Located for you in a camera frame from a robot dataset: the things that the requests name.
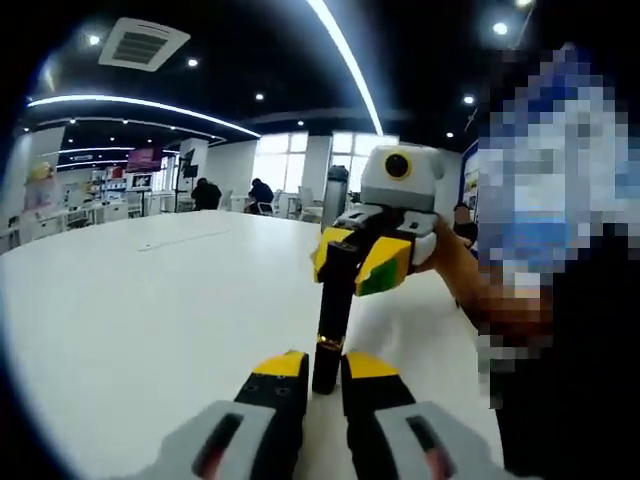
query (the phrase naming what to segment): dark ceiling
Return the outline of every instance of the dark ceiling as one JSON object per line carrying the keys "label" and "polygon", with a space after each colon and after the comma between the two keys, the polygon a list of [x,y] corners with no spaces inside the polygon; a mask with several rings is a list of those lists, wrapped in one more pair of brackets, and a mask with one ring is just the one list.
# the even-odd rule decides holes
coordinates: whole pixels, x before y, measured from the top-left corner
{"label": "dark ceiling", "polygon": [[[500,82],[504,51],[517,42],[531,8],[518,8],[515,2],[324,1],[358,61],[385,134],[457,151],[473,140],[473,131],[465,133],[465,126],[475,106],[465,105],[463,96],[486,100],[488,85]],[[164,5],[105,3],[43,63],[30,96],[132,97],[215,116],[259,134],[375,131],[344,60],[307,1],[183,0]],[[99,65],[104,40],[121,17],[167,25],[191,39],[156,72]],[[520,43],[523,51],[559,46],[561,35],[546,28],[559,27],[552,17],[552,10],[536,6]],[[492,32],[498,21],[509,27],[504,36]],[[92,34],[100,36],[99,45],[88,44]],[[198,60],[197,67],[187,66],[190,58]],[[263,101],[256,101],[257,93],[264,95]],[[149,139],[171,148],[194,135],[230,142],[255,138],[174,112],[102,102],[28,108],[17,128],[47,128],[51,124],[43,122],[64,124],[70,118],[77,121],[67,128],[64,148],[138,147]],[[124,125],[122,119],[130,122]],[[447,132],[454,137],[447,138]]]}

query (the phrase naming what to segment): poster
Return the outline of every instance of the poster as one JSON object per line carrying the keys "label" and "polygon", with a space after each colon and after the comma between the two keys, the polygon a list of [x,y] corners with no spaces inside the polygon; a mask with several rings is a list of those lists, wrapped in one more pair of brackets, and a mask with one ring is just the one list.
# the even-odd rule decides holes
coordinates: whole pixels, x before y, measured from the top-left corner
{"label": "poster", "polygon": [[39,210],[55,205],[56,181],[53,168],[42,162],[31,169],[27,176],[24,195],[24,211]]}
{"label": "poster", "polygon": [[148,173],[160,171],[162,155],[155,148],[141,148],[129,154],[127,173]]}

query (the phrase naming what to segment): window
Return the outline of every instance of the window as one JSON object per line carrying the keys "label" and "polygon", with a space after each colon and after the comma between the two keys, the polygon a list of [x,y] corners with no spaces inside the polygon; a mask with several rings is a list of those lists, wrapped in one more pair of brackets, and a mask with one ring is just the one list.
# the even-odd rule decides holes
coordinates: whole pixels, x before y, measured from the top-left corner
{"label": "window", "polygon": [[298,193],[307,151],[308,133],[265,135],[258,140],[251,178],[259,178],[273,191]]}
{"label": "window", "polygon": [[370,133],[335,132],[331,147],[331,165],[341,165],[349,170],[349,190],[360,191],[364,167],[380,145],[398,145],[398,137],[371,135]]}

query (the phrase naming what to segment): white table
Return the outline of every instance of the white table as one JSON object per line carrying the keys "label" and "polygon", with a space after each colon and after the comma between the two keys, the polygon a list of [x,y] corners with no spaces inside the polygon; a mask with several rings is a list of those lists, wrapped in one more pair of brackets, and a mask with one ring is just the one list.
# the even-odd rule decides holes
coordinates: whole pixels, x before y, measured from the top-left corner
{"label": "white table", "polygon": [[[138,472],[163,438],[233,399],[262,360],[313,354],[318,234],[302,222],[202,211],[73,230],[0,257],[16,383],[79,477]],[[419,401],[475,429],[501,464],[473,337],[440,277],[425,273],[354,299],[346,349],[398,367]],[[310,400],[297,478],[355,478],[345,429],[339,391]]]}

